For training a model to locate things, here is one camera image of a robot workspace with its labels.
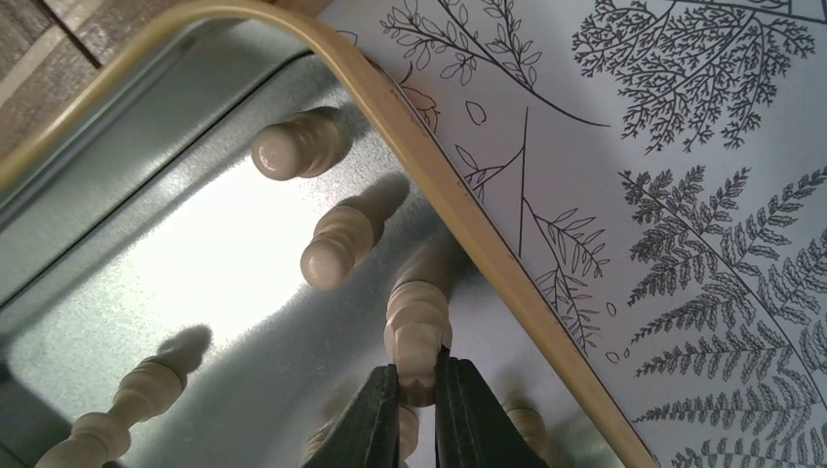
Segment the white piece in tin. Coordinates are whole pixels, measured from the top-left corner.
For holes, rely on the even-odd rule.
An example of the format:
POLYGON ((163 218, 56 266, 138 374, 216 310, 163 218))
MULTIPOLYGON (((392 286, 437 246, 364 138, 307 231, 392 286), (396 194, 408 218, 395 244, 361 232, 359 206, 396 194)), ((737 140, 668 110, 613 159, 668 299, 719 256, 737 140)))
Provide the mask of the white piece in tin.
POLYGON ((38 467, 101 467, 124 455, 130 430, 168 411, 202 364, 212 330, 197 325, 162 342, 120 381, 109 410, 89 412, 72 424, 69 436, 37 461, 38 467))
POLYGON ((301 254, 299 267, 304 280, 321 290, 341 286, 378 244, 386 221, 409 193, 409 180, 399 173, 390 174, 329 209, 301 254))
POLYGON ((251 154, 261 174, 286 181, 320 176, 348 154, 352 143, 343 111, 319 106, 259 130, 251 154))

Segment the floral table mat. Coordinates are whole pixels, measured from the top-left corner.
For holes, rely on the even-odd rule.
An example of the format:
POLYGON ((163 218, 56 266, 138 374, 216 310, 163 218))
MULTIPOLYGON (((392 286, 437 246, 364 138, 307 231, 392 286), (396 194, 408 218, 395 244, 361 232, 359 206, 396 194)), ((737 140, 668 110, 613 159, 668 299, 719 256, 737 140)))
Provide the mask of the floral table mat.
POLYGON ((826 463, 822 1, 334 1, 663 467, 826 463))

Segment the white piece gripped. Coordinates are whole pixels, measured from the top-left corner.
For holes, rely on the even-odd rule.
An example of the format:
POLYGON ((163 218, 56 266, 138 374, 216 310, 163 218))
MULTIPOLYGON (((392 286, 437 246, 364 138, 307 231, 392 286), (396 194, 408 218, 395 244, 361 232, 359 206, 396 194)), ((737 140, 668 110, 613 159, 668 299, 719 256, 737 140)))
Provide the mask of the white piece gripped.
POLYGON ((453 343, 449 302, 462 259, 452 236, 433 237, 398 271, 386 305, 383 339, 396 366, 404 406, 435 403, 438 357, 453 343))

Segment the yellow tin box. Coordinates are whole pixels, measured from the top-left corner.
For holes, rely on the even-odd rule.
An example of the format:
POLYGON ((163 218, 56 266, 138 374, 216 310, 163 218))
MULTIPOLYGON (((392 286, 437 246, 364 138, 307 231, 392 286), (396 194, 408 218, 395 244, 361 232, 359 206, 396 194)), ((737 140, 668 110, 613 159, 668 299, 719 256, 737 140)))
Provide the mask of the yellow tin box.
MULTIPOLYGON (((178 332, 212 343, 165 413, 101 467, 304 467, 370 372, 390 362, 403 263, 450 235, 463 259, 450 355, 488 383, 546 463, 541 416, 570 390, 588 441, 655 461, 403 87, 318 20, 201 1, 153 21, 1 167, 1 463, 38 467, 72 424, 178 332), (262 128, 319 106, 353 137, 325 173, 255 167, 262 128), (332 290, 299 260, 319 219, 381 177, 410 193, 332 290)), ((400 462, 435 453, 435 403, 400 401, 400 462)))

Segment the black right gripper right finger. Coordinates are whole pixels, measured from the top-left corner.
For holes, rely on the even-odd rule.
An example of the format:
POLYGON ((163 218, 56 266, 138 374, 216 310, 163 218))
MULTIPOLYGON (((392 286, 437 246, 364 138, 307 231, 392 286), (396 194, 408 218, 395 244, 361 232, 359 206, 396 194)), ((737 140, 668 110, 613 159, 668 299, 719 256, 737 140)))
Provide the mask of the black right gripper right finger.
POLYGON ((436 365, 436 465, 544 467, 474 364, 442 347, 436 365))

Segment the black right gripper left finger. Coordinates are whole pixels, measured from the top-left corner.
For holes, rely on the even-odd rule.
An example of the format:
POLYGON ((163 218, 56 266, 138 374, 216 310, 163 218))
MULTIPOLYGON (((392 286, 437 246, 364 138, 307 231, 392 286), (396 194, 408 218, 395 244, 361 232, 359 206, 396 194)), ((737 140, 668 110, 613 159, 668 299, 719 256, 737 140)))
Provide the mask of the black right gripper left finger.
POLYGON ((397 467, 399 384, 394 365, 374 368, 304 467, 397 467))

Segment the wooden chess board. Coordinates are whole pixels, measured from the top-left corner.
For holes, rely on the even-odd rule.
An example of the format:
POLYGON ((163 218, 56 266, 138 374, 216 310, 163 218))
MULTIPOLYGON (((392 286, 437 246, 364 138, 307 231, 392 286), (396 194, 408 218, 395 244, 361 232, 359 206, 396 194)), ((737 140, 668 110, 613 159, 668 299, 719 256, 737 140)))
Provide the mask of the wooden chess board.
POLYGON ((3 1, 1 158, 174 0, 3 1))

